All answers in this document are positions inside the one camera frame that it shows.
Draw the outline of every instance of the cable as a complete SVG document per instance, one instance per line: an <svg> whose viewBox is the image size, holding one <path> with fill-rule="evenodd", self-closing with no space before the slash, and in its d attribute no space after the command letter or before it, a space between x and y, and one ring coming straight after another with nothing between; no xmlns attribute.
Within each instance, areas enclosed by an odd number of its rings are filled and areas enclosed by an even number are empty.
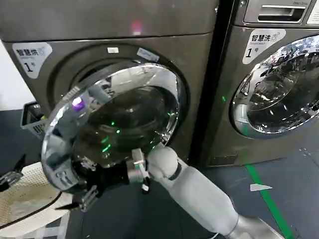
<svg viewBox="0 0 319 239"><path fill-rule="evenodd" d="M214 239L218 236L219 233L216 233L211 239Z"/></svg>

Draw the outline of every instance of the gray metallic surface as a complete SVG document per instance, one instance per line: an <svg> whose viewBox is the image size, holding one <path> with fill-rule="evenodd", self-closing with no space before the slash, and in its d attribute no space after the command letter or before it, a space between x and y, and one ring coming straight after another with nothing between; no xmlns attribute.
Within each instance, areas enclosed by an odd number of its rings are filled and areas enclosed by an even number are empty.
<svg viewBox="0 0 319 239"><path fill-rule="evenodd" d="M159 55L158 63L181 72L189 89L189 109L186 118L170 143L180 157L186 160L197 115L211 37L212 34L209 33L176 37L49 42L53 52L44 62L37 79L27 77L12 51L12 44L4 42L4 45L47 116L54 107L52 104L59 100L59 98L52 100L48 95L55 94L55 92L66 94L74 82L80 80L80 76L85 75L87 71L96 66L94 63L113 64L124 59L145 61L142 57L137 56L139 47L149 49ZM83 51L93 46L99 47L96 50ZM116 56L108 54L108 46L119 47L119 53Z"/></svg>
<svg viewBox="0 0 319 239"><path fill-rule="evenodd" d="M258 63L268 58L280 47L295 40L318 33L313 29L287 29L286 36L275 43L250 64L242 64L246 44L254 28L232 27L224 65L211 111L210 122L202 146L201 163L214 165L215 158L237 155L234 164L261 162L286 157L292 150L304 143L304 139L319 127L314 118L307 124L296 128L290 134L273 139L251 139L235 130L230 121L229 107L238 86Z"/></svg>
<svg viewBox="0 0 319 239"><path fill-rule="evenodd" d="M284 239L260 218L239 216L235 229L226 236L228 239Z"/></svg>
<svg viewBox="0 0 319 239"><path fill-rule="evenodd" d="M171 36L212 32L217 0L2 0L10 42Z"/></svg>
<svg viewBox="0 0 319 239"><path fill-rule="evenodd" d="M244 1L239 1L238 3L238 10L236 17L233 21L234 25L237 26L245 26L245 27L264 27L264 28L269 28L270 24L269 23L264 23L264 22L255 22L253 19L256 19L256 12L258 9L249 9L249 11L253 11L252 14L254 17L251 17L251 19L248 21L244 21L245 14L247 12L247 6L248 3L252 2L251 4L257 5L258 7L262 4L273 4L273 5L289 5L289 6L304 6L306 7L306 13L303 15L303 20L298 23L298 24L291 24L291 22L287 23L271 23L271 28L316 28L318 27L317 25L310 25L307 24L307 20L309 18L309 15L316 3L315 0L309 1L294 1L294 0L244 0Z"/></svg>

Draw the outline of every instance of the white basket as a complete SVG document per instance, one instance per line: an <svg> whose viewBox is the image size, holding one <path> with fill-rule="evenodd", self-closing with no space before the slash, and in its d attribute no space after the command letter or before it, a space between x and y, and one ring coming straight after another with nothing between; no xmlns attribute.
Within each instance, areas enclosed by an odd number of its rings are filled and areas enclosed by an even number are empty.
<svg viewBox="0 0 319 239"><path fill-rule="evenodd" d="M40 162L24 167L23 177L0 193L0 236L15 238L65 215L55 210L72 202L72 195L61 193L47 181Z"/></svg>

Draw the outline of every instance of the green tape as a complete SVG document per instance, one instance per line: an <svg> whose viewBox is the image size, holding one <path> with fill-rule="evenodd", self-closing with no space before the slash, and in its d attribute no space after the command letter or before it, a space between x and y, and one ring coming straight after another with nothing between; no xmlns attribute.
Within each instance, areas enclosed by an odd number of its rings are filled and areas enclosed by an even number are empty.
<svg viewBox="0 0 319 239"><path fill-rule="evenodd" d="M261 181L257 171L255 170L254 166L252 165L245 165L248 173L252 177L254 183L257 184L263 184ZM269 192L267 190L259 191L261 196L263 197L265 203L267 204L270 212L272 213L274 219L276 220L276 223L278 227L280 228L282 234L284 235L285 239L294 239L293 232L290 230L290 227L286 223L283 215L279 211L277 205L272 200Z"/></svg>

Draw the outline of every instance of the label sticker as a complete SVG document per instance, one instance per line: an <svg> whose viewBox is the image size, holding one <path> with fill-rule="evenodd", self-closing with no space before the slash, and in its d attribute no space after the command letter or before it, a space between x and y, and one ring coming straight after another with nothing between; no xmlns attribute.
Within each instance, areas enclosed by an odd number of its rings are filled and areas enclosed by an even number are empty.
<svg viewBox="0 0 319 239"><path fill-rule="evenodd" d="M286 30L284 29L253 30L246 46L243 63L245 65L251 63L263 51L283 39L285 35Z"/></svg>
<svg viewBox="0 0 319 239"><path fill-rule="evenodd" d="M52 47L46 42L14 43L12 49L28 77L36 79Z"/></svg>
<svg viewBox="0 0 319 239"><path fill-rule="evenodd" d="M154 53L151 53L143 48L139 48L137 55L140 57L143 57L149 61L158 61L159 60L159 56L155 55Z"/></svg>
<svg viewBox="0 0 319 239"><path fill-rule="evenodd" d="M316 1L308 18L307 24L319 25L319 1Z"/></svg>
<svg viewBox="0 0 319 239"><path fill-rule="evenodd" d="M108 47L108 53L119 53L119 48L118 47Z"/></svg>

